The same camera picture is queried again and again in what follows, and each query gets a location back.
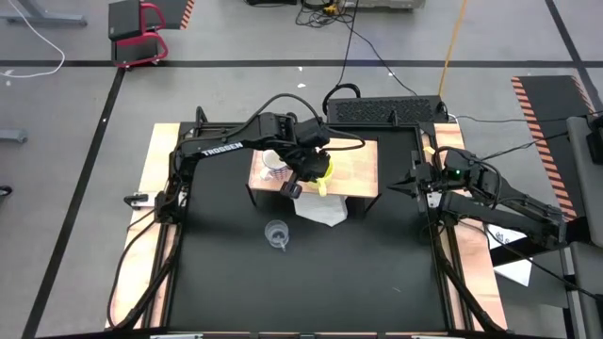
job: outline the clear plastic cup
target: clear plastic cup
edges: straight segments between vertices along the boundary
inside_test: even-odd
[[[264,235],[275,249],[285,251],[285,246],[289,242],[289,228],[282,220],[273,220],[266,225]]]

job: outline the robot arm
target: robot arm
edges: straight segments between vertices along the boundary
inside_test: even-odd
[[[469,151],[450,147],[439,151],[448,151],[443,167],[439,166],[439,152],[436,152],[432,161],[436,166],[416,164],[404,181],[390,188],[414,197],[441,193],[435,212],[447,226],[454,226],[461,218],[474,218],[521,232],[533,243],[547,249],[564,244],[565,222],[559,208],[514,189],[496,168]],[[411,187],[402,189],[400,185]],[[452,191],[456,189],[467,190],[472,197]],[[498,204],[516,213],[498,210]]]
[[[330,156],[317,148],[329,141],[327,128],[320,120],[297,122],[291,113],[261,113],[234,130],[185,138],[170,153],[169,184],[155,199],[156,216],[171,221],[176,218],[177,196],[189,187],[200,160],[242,149],[274,150],[279,154],[293,171],[280,192],[296,199],[302,193],[298,181],[315,181],[326,173]]]

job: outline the yellow object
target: yellow object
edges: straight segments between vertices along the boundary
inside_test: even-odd
[[[313,189],[316,189],[318,191],[318,194],[320,195],[320,197],[326,197],[327,196],[327,185],[331,181],[331,177],[333,177],[333,171],[334,171],[333,160],[329,159],[329,168],[327,168],[327,172],[324,173],[324,176],[322,178],[318,178],[315,183],[308,182],[308,186],[310,186]]]
[[[459,35],[459,30],[461,30],[461,24],[463,23],[464,12],[466,7],[467,0],[463,0],[463,4],[461,5],[461,12],[459,13],[459,18],[456,20],[454,32],[452,32],[452,40],[450,41],[450,46],[448,47],[448,52],[446,53],[446,61],[444,62],[444,70],[442,71],[442,77],[440,78],[440,88],[437,92],[440,98],[444,96],[444,79],[446,78],[446,73],[448,71],[448,63],[450,62],[450,57],[452,56],[452,47],[454,47],[454,44],[456,43],[456,37]]]
[[[432,148],[432,146],[426,146],[426,147],[424,147],[423,151],[425,151],[425,152],[427,152],[427,153],[429,153],[431,155],[435,154],[435,150]]]
[[[322,11],[327,15],[335,15],[337,14],[337,5],[330,5],[326,8],[323,8]]]

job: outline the black tabletop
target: black tabletop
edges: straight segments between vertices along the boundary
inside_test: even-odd
[[[252,151],[201,161],[195,171],[179,266],[172,288],[171,331],[441,331],[439,278],[426,220],[416,201],[385,189],[411,166],[414,130],[362,132],[378,139],[380,193],[363,216],[348,198],[348,219],[333,228],[295,215],[293,202],[245,184]],[[264,227],[289,227],[286,252]]]

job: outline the paper sheet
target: paper sheet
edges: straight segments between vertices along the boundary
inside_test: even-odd
[[[298,216],[333,227],[348,217],[346,198],[338,195],[320,197],[314,193],[302,193],[293,203]]]
[[[490,232],[494,234],[498,240],[507,244],[517,239],[525,238],[526,235],[500,228],[495,225],[489,225]],[[500,246],[498,242],[488,234],[490,240],[490,250]],[[514,263],[494,267],[494,271],[503,277],[511,279],[516,283],[521,283],[524,286],[528,286],[530,283],[531,263],[527,260],[516,261]]]

